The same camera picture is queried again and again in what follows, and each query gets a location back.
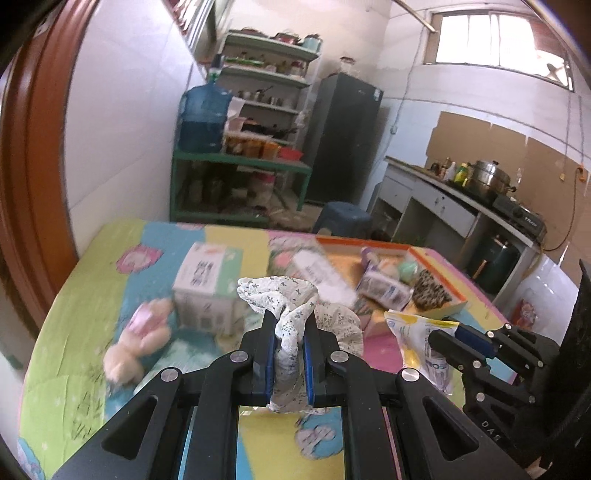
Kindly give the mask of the window with bars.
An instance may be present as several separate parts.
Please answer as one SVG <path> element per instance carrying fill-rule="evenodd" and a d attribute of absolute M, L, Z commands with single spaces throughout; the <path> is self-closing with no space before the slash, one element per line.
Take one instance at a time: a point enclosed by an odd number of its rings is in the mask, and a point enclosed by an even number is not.
<path fill-rule="evenodd" d="M 434 15 L 432 25 L 426 64 L 507 70 L 574 90 L 567 50 L 540 20 L 500 11 L 460 11 Z"/>

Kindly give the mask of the black gas stove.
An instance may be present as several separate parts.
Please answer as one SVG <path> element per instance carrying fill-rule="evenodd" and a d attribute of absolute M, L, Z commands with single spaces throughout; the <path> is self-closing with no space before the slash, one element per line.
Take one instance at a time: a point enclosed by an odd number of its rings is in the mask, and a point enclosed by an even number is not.
<path fill-rule="evenodd" d="M 542 243 L 545 239 L 547 228 L 542 217 L 516 200 L 507 195 L 498 195 L 492 207 L 500 216 L 532 240 Z"/>

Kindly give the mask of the orange cardboard box tray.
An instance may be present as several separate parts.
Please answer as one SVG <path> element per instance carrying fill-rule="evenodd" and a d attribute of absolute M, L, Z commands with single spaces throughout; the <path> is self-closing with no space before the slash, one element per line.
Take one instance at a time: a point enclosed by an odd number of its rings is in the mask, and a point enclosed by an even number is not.
<path fill-rule="evenodd" d="M 401 310 L 443 319 L 462 311 L 466 296 L 429 260 L 410 245 L 372 240 L 318 236 L 335 268 L 363 298 L 383 311 Z"/>

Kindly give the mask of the plush toy pink dress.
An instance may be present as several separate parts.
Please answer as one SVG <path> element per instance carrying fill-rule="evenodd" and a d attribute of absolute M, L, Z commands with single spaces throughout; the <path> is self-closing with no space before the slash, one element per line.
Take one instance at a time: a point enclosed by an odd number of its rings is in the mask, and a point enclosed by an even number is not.
<path fill-rule="evenodd" d="M 103 372 L 108 382 L 120 386 L 137 384 L 143 378 L 141 359 L 169 342 L 168 318 L 173 310 L 170 298 L 150 300 L 137 307 L 118 340 L 103 357 Z"/>

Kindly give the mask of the blue plastic stool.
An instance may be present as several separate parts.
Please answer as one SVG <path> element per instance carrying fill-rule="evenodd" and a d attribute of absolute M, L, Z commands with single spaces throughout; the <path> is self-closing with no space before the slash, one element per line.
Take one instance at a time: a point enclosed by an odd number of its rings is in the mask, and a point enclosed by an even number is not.
<path fill-rule="evenodd" d="M 329 230 L 332 236 L 369 239 L 372 231 L 372 216 L 359 206 L 348 202 L 332 201 L 326 203 L 315 221 L 311 232 Z"/>

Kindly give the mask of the brown wooden door frame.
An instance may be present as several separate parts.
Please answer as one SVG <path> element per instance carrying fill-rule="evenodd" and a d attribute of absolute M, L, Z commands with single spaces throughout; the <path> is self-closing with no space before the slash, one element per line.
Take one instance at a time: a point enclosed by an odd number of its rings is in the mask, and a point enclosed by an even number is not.
<path fill-rule="evenodd" d="M 95 1 L 44 1 L 6 66 L 1 102 L 1 252 L 39 330 L 78 261 L 65 186 L 65 123 Z"/>

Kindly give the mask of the leopard print cloth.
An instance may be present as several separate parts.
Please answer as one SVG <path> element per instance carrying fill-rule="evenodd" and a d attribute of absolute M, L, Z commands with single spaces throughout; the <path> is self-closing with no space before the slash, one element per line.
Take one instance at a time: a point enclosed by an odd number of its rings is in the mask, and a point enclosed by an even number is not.
<path fill-rule="evenodd" d="M 453 298 L 429 270 L 422 270 L 416 278 L 412 300 L 420 310 L 432 310 L 441 308 Z"/>

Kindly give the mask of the black refrigerator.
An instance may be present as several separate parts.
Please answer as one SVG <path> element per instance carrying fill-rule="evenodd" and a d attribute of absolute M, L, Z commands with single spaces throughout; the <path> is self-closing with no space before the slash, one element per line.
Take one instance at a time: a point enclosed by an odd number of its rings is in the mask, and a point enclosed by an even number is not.
<path fill-rule="evenodd" d="M 322 80 L 304 138 L 308 203 L 359 202 L 382 99 L 381 89 L 345 73 Z"/>

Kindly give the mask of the green item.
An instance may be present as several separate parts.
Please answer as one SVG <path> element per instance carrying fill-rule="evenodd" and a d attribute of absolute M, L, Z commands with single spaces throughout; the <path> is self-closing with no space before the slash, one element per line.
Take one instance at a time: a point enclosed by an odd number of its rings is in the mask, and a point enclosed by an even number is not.
<path fill-rule="evenodd" d="M 416 261 L 403 261 L 398 264 L 398 274 L 401 282 L 407 285 L 413 285 L 420 273 L 419 265 Z"/>

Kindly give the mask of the red plastic basin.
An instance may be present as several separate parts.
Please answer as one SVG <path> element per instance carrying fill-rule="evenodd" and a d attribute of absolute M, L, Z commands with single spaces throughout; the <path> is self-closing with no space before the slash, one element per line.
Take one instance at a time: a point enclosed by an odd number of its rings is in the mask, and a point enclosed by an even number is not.
<path fill-rule="evenodd" d="M 287 161 L 300 161 L 301 157 L 304 155 L 303 152 L 297 149 L 293 149 L 287 146 L 280 147 L 280 151 L 277 154 L 280 159 L 287 160 Z"/>

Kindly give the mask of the floral tissue pack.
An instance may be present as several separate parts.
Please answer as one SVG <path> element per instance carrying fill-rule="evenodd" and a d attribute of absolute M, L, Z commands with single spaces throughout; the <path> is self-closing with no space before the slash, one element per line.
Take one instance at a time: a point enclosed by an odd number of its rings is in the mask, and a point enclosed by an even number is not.
<path fill-rule="evenodd" d="M 310 249 L 284 251 L 276 256 L 276 266 L 284 275 L 310 282 L 318 290 L 318 296 L 328 303 L 341 304 L 353 309 L 356 291 L 324 254 Z"/>

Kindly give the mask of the white purple printed packet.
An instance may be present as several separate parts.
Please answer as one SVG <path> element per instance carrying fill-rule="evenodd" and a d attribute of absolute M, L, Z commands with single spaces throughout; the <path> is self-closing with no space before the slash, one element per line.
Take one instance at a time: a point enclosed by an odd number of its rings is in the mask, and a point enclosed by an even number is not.
<path fill-rule="evenodd" d="M 379 303 L 387 310 L 401 311 L 412 299 L 412 289 L 406 284 L 376 270 L 363 273 L 356 291 Z"/>

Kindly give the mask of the white floral scrunchie cloth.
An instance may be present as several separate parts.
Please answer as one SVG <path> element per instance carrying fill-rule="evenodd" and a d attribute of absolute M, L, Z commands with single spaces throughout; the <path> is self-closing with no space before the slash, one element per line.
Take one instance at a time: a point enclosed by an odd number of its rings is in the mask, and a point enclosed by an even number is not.
<path fill-rule="evenodd" d="M 318 329 L 334 334 L 342 350 L 361 357 L 363 333 L 358 315 L 346 306 L 321 300 L 311 282 L 286 276 L 239 279 L 238 297 L 253 311 L 270 312 L 277 320 L 273 395 L 267 408 L 276 413 L 327 413 L 325 408 L 308 404 L 303 360 L 305 324 L 314 316 Z"/>

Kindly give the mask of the blue water jug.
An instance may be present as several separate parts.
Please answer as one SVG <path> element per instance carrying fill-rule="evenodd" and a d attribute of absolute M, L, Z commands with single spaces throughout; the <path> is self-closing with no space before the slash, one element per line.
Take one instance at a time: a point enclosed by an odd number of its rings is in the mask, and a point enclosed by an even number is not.
<path fill-rule="evenodd" d="M 232 94 L 219 86 L 223 56 L 216 54 L 206 83 L 183 94 L 180 102 L 177 148 L 187 153 L 218 153 L 228 120 Z"/>

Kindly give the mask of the plush toy purple dress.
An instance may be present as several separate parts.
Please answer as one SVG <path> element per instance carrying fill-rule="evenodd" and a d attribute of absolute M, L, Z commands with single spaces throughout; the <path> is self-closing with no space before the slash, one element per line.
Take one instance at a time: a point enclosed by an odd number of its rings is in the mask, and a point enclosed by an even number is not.
<path fill-rule="evenodd" d="M 387 259 L 382 259 L 376 251 L 370 247 L 361 249 L 361 261 L 365 271 L 372 270 L 380 272 L 388 277 L 399 279 L 397 265 Z"/>

